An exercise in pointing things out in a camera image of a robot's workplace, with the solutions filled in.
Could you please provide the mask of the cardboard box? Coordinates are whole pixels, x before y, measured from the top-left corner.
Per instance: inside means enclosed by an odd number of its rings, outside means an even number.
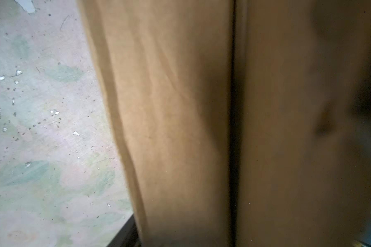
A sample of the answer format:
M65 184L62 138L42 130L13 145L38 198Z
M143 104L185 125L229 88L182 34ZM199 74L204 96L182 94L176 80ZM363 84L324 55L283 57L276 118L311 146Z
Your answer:
M371 1L79 1L141 247L364 247Z

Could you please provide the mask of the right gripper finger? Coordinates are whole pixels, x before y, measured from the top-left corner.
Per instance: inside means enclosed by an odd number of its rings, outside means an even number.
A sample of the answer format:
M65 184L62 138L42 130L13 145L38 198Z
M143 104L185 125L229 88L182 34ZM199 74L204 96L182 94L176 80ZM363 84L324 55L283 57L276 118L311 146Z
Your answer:
M132 215L107 247L138 247L139 234L134 215Z

